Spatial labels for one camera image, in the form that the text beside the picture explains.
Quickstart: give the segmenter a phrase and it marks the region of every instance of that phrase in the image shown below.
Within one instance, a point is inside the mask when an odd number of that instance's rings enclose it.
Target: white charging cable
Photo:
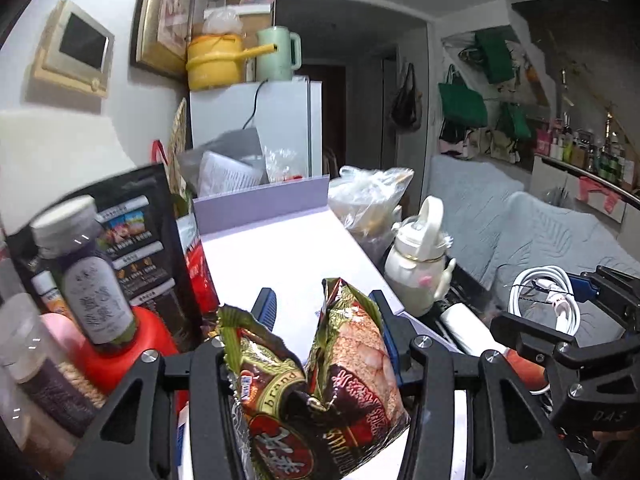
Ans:
[[[533,267],[523,270],[513,282],[509,296],[509,313],[522,317],[520,312],[520,295],[522,290],[529,290],[534,284],[536,288],[548,290],[547,302],[553,305],[556,311],[556,330],[568,335],[575,335],[580,327],[580,309],[574,298],[574,288],[569,276],[563,269],[557,266]],[[542,390],[531,392],[533,395],[541,395],[549,391],[548,384]]]

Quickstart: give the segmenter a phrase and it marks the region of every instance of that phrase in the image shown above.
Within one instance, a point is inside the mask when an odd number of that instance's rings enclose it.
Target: green pitcher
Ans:
[[[257,33],[258,45],[275,43],[277,52],[256,60],[258,81],[291,81],[293,73],[302,66],[300,36],[287,27],[269,27]]]

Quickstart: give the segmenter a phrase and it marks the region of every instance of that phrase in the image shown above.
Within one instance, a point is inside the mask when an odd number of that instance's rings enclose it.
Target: gold picture frame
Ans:
[[[131,64],[184,80],[196,0],[138,0],[131,33]]]

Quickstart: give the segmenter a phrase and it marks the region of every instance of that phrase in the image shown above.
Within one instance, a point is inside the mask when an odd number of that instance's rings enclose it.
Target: white refrigerator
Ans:
[[[303,79],[243,83],[191,92],[191,131],[196,148],[229,130],[258,130],[262,148],[292,150],[303,176],[322,175],[322,83]]]

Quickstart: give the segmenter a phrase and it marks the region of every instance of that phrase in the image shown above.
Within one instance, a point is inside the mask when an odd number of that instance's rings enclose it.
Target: snack bag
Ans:
[[[322,284],[325,304],[306,370],[249,312],[220,310],[225,359],[264,478],[343,478],[409,423],[378,306],[340,278]]]

